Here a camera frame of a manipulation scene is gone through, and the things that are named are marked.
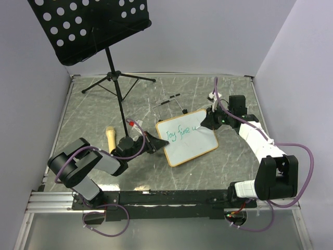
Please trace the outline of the yellow framed whiteboard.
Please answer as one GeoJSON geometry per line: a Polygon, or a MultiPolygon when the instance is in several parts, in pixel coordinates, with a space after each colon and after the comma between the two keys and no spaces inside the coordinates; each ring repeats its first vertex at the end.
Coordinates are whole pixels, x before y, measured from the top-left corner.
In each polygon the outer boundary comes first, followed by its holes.
{"type": "Polygon", "coordinates": [[[206,110],[199,109],[156,124],[159,137],[169,141],[164,147],[169,166],[176,167],[219,147],[214,131],[204,127],[196,129],[206,114],[206,110]]]}

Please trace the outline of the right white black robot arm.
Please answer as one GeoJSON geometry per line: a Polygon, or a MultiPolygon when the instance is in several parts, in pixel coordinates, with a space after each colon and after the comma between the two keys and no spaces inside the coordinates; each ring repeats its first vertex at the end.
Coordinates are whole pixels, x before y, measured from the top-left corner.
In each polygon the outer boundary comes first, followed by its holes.
{"type": "Polygon", "coordinates": [[[217,130],[230,126],[251,148],[260,163],[255,179],[232,182],[227,201],[232,207],[241,206],[246,198],[262,201],[295,197],[298,189],[298,160],[279,149],[263,130],[258,118],[247,113],[246,98],[231,95],[228,108],[219,105],[220,94],[210,93],[212,102],[201,126],[217,130]]]}

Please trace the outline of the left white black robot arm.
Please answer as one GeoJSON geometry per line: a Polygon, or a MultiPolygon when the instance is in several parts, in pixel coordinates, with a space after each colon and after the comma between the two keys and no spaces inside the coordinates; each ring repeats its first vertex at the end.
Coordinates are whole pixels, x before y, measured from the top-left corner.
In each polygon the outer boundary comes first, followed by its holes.
{"type": "Polygon", "coordinates": [[[90,209],[97,209],[107,202],[107,198],[102,189],[88,177],[91,170],[96,168],[117,177],[128,168],[130,160],[143,153],[154,154],[167,145],[168,141],[145,131],[137,140],[123,137],[115,149],[108,153],[91,146],[81,137],[54,154],[47,165],[56,175],[56,183],[78,193],[90,209]]]}

